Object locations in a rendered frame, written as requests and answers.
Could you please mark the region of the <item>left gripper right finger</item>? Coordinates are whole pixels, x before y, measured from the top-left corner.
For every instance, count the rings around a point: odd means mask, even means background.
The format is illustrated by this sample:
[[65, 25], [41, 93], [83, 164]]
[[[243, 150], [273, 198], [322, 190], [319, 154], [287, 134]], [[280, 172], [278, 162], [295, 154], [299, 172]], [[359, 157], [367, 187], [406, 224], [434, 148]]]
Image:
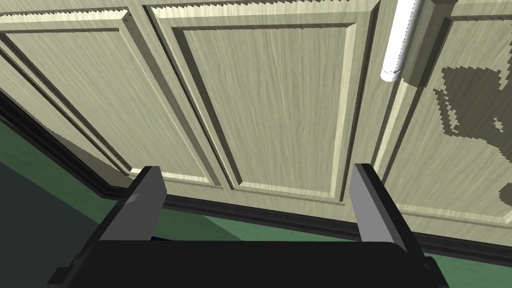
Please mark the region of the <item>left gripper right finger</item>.
[[413, 258], [424, 258], [417, 239], [370, 164], [353, 165], [349, 196], [363, 242], [393, 243]]

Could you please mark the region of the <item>beige wooden cupboard door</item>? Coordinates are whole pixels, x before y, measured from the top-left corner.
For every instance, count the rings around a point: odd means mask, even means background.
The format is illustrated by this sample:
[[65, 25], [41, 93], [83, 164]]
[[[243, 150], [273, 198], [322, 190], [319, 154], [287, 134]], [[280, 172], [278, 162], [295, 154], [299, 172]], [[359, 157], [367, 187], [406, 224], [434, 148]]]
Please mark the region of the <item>beige wooden cupboard door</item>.
[[167, 182], [226, 188], [160, 49], [143, 9], [0, 12], [0, 51], [29, 90], [10, 97], [110, 184], [158, 166]]
[[512, 246], [512, 0], [425, 0], [373, 163], [416, 232]]
[[380, 3], [149, 6], [234, 191], [342, 201]]

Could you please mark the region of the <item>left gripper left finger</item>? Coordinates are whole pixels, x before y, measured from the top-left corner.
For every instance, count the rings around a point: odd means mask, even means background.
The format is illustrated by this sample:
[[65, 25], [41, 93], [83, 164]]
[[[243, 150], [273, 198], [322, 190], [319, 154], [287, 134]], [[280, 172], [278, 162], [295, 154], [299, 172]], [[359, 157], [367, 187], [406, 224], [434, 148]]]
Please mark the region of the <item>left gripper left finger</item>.
[[148, 241], [155, 230], [167, 190], [158, 166], [146, 166], [92, 233], [97, 241]]

